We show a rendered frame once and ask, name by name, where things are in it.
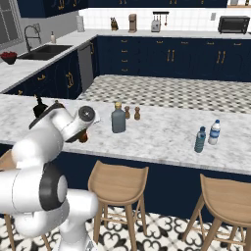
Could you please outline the brown glass bottle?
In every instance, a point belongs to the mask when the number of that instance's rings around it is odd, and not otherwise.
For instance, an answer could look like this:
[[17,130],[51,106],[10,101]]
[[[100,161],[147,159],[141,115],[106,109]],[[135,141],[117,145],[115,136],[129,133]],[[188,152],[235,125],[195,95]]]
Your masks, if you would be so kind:
[[87,136],[87,131],[84,129],[80,135],[79,135],[79,138],[78,138],[78,141],[81,142],[81,143],[84,143],[88,140],[88,136]]

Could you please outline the grey dishwasher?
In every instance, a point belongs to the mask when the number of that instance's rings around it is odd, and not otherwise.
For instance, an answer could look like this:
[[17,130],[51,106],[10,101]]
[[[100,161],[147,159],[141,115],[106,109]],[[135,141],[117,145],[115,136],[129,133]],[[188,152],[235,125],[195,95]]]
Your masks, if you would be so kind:
[[93,82],[92,59],[90,43],[85,43],[77,49],[82,91],[85,92]]

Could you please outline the dark blue sink cupboards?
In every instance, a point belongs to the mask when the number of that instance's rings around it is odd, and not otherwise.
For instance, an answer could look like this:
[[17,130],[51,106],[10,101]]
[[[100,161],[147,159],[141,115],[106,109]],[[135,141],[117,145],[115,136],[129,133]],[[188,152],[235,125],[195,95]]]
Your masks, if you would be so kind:
[[7,94],[77,99],[81,91],[78,55],[74,51],[12,87]]

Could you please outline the black glass bottle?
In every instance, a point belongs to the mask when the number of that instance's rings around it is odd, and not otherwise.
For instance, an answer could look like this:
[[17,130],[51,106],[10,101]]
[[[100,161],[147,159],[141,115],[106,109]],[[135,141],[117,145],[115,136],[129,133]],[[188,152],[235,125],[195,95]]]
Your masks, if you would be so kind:
[[47,108],[47,105],[44,104],[39,96],[36,97],[37,105],[33,108],[35,116],[38,118]]

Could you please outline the wooden bar stool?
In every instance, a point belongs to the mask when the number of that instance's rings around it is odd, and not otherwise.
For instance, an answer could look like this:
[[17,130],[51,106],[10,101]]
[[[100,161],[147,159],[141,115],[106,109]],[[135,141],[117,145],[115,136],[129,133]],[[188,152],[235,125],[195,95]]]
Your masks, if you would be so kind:
[[[251,183],[230,179],[218,179],[200,175],[201,195],[182,235],[182,241],[199,220],[198,231],[202,233],[201,251],[207,251],[213,240],[232,244],[251,251]],[[209,230],[203,227],[201,211],[206,206],[214,217]]]
[[[16,164],[14,163],[14,161],[12,159],[11,150],[8,150],[7,152],[5,152],[0,157],[0,172],[8,171],[8,170],[14,169],[15,167],[16,167]],[[5,214],[4,215],[4,220],[5,220],[5,224],[6,224],[6,227],[7,227],[8,236],[9,236],[9,239],[10,239],[12,251],[16,251],[15,243],[14,243],[14,236],[13,236],[13,233],[12,233],[11,218],[10,218],[9,215]],[[49,245],[49,242],[48,242],[46,236],[42,235],[42,239],[43,239],[43,241],[45,243],[47,251],[51,251],[51,247]]]
[[[133,168],[108,165],[97,161],[88,180],[88,190],[94,192],[99,201],[98,212],[94,218],[93,240],[98,243],[100,224],[107,222],[127,225],[131,250],[137,251],[134,224],[142,221],[146,234],[144,190],[149,168]],[[112,219],[108,206],[123,206],[126,221]]]

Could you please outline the black sink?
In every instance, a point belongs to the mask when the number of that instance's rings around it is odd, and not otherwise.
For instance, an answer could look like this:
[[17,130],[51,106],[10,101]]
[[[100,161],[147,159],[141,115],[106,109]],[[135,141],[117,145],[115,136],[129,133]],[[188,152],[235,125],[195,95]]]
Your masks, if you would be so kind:
[[19,56],[19,59],[47,61],[69,48],[71,48],[71,45],[43,45]]

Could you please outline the dark blue counter panel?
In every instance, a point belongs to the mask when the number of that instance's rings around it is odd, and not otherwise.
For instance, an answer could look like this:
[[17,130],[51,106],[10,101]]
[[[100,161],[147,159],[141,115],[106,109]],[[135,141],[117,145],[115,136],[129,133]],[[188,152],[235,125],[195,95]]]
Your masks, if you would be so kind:
[[54,161],[69,187],[85,189],[97,161],[149,169],[145,188],[146,211],[188,219],[200,195],[200,176],[251,183],[251,145],[222,142],[205,145],[197,153],[191,144],[124,144],[101,147],[67,144]]

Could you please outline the white paper towel roll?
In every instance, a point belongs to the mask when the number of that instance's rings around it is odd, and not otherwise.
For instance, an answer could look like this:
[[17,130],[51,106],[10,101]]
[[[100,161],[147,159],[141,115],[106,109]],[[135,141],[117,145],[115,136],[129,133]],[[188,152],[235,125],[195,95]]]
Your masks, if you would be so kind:
[[77,32],[84,32],[83,16],[76,16]]

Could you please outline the black tap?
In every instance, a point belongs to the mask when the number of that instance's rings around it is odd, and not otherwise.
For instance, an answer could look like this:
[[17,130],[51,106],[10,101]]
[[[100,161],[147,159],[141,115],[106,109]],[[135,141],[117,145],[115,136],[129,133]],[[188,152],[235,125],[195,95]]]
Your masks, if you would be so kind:
[[32,27],[35,31],[35,28],[33,27],[33,25],[28,25],[25,27],[25,44],[26,44],[26,49],[27,49],[27,52],[30,53],[31,51],[31,45],[29,44],[29,40],[30,39],[37,39],[39,41],[40,44],[42,44],[42,39],[40,37],[40,32],[36,33],[37,35],[36,36],[27,36],[26,35],[26,30],[29,28],[29,27]]

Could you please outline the black bowl of red fruit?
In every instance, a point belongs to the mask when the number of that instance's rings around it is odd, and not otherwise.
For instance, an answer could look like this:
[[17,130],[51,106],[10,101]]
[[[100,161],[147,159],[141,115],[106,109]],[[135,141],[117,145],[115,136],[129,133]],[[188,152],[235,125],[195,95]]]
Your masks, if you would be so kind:
[[16,52],[4,52],[4,53],[0,54],[0,57],[7,64],[13,65],[16,62],[17,53]]

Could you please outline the dark blue base cupboards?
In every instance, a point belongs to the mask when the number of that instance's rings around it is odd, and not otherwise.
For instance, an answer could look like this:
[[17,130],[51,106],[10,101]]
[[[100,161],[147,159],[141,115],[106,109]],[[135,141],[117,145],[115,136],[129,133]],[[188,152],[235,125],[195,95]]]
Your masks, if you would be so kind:
[[96,75],[251,82],[251,40],[99,35],[91,54]]

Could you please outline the white plastic bottle blue label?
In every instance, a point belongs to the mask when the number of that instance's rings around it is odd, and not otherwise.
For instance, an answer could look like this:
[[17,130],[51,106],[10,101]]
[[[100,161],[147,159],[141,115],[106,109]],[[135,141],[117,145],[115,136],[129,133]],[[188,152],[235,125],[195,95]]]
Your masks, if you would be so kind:
[[220,131],[221,131],[221,126],[220,126],[220,121],[216,120],[210,129],[210,135],[208,138],[208,143],[211,145],[215,145],[218,142],[218,138],[220,135]]

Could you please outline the grey window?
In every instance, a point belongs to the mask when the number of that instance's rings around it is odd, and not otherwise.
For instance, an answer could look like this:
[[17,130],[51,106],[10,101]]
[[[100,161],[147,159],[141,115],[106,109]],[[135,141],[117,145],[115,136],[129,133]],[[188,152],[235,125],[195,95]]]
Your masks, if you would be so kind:
[[14,0],[0,0],[0,49],[23,41]]

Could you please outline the dark blue wall cupboards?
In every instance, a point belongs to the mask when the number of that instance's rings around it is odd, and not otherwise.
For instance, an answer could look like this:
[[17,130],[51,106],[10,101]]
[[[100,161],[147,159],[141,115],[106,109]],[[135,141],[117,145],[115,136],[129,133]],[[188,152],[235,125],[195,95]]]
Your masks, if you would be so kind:
[[22,18],[49,18],[87,8],[225,8],[228,0],[17,0]]

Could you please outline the black rail with hanging tools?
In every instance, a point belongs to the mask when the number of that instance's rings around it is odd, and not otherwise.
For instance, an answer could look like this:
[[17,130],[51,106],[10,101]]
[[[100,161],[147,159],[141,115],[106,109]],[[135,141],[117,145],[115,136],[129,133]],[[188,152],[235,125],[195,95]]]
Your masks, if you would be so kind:
[[161,16],[164,15],[165,17],[168,16],[168,12],[154,12],[153,15],[154,15],[154,20],[159,20],[161,22],[161,25],[166,25],[167,22],[162,22],[161,21]]

